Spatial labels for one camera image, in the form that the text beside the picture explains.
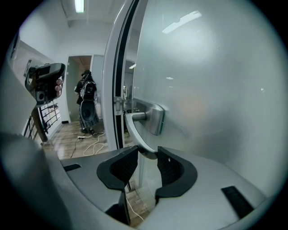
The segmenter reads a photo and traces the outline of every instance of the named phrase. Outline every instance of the floor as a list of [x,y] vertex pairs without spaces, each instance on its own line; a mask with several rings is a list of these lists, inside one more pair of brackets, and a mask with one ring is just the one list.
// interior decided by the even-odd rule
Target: floor
[[[99,145],[95,146],[94,152],[97,154],[102,154],[109,151],[107,145],[107,139],[104,133],[104,124],[103,120],[100,120],[99,124],[94,127],[95,135],[85,139],[78,139],[78,136],[84,136],[83,133],[80,132],[80,123],[79,121],[74,121],[69,124],[63,124],[62,127],[55,133],[52,139],[46,142],[43,145],[45,150],[54,151],[59,159],[69,159],[76,157],[85,157],[85,155],[93,154],[93,146],[91,146],[86,152],[85,155],[83,152],[87,149],[88,146],[98,141],[99,136]],[[131,140],[129,133],[124,133],[125,147],[133,146],[134,143]],[[143,219],[145,219],[149,214],[149,210],[146,205],[143,203],[139,194],[135,189],[135,181],[133,178],[130,180],[131,191],[126,193],[126,197],[132,206],[134,212],[139,214]],[[129,206],[128,212],[130,216],[130,226],[136,228],[141,222],[141,218],[134,214]]]

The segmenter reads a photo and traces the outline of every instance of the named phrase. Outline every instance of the curved lever handle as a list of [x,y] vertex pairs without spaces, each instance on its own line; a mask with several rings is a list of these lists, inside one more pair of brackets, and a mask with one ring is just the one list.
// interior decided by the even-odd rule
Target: curved lever handle
[[142,137],[139,135],[134,121],[146,120],[146,114],[141,113],[127,113],[125,114],[126,126],[133,142],[138,146],[139,152],[149,159],[157,159],[157,151],[149,147]]

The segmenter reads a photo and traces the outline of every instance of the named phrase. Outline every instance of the long skirt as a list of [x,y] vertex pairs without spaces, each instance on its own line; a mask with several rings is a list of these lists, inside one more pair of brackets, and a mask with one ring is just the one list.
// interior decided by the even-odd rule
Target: long skirt
[[87,129],[89,130],[90,128],[92,128],[94,125],[96,125],[98,122],[99,122],[99,117],[98,115],[96,114],[96,111],[95,111],[95,116],[93,117],[93,119],[91,121],[84,121],[81,117],[81,109],[80,109],[80,106],[79,106],[79,121],[80,121],[80,125],[81,125],[81,128],[82,129]]

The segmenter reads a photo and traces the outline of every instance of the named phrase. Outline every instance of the fluorescent light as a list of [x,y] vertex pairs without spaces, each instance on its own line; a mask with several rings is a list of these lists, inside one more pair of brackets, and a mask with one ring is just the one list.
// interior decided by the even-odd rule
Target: fluorescent light
[[193,11],[190,14],[187,14],[187,15],[183,16],[182,18],[180,18],[179,22],[176,22],[176,23],[174,22],[171,25],[169,25],[162,32],[164,34],[168,34],[168,33],[172,32],[173,30],[177,29],[178,27],[184,25],[185,23],[188,23],[188,22],[190,22],[194,19],[197,19],[201,16],[202,16],[202,14],[198,10]]
[[129,69],[133,69],[136,66],[136,64],[129,67]]
[[84,0],[74,0],[75,1],[75,10],[77,13],[84,12]]

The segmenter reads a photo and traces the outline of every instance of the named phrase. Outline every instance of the metal door handle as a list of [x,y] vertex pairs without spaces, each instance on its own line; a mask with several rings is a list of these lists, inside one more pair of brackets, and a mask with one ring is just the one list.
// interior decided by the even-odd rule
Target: metal door handle
[[149,147],[138,133],[134,121],[140,121],[141,124],[154,135],[159,135],[162,127],[164,110],[156,104],[133,99],[140,112],[126,113],[125,121],[128,132],[133,142],[138,146],[139,152],[150,159],[157,158],[157,151]]

